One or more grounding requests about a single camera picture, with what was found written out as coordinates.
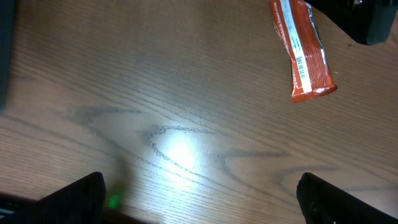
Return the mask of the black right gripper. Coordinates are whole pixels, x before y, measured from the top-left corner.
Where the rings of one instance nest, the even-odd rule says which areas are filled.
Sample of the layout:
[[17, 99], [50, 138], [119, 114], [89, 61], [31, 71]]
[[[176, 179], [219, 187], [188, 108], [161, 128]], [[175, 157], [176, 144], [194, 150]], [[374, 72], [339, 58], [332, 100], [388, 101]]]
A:
[[386, 41], [397, 13], [397, 0], [306, 0], [306, 3], [363, 45]]

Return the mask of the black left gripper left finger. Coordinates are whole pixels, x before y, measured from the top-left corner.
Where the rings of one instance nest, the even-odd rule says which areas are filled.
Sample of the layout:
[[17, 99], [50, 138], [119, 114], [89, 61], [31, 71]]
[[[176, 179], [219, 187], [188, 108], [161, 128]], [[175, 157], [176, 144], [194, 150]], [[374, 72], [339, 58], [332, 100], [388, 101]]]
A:
[[100, 223], [105, 195], [102, 173], [93, 172], [36, 202], [29, 211], [27, 222]]

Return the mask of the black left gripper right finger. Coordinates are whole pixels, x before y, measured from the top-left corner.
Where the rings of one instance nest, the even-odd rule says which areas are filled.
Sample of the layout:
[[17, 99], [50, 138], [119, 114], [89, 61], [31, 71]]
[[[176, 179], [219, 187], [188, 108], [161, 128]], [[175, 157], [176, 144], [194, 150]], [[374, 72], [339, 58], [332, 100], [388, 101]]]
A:
[[397, 219], [306, 172], [297, 185], [306, 224], [397, 224]]

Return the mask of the red small packet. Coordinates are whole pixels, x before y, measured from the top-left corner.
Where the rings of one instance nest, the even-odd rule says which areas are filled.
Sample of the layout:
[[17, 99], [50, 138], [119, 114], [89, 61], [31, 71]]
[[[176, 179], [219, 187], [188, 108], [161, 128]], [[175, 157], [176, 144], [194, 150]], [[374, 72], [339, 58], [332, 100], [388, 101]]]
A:
[[299, 103], [336, 91], [311, 5], [304, 0], [269, 0], [269, 7], [291, 59], [292, 101]]

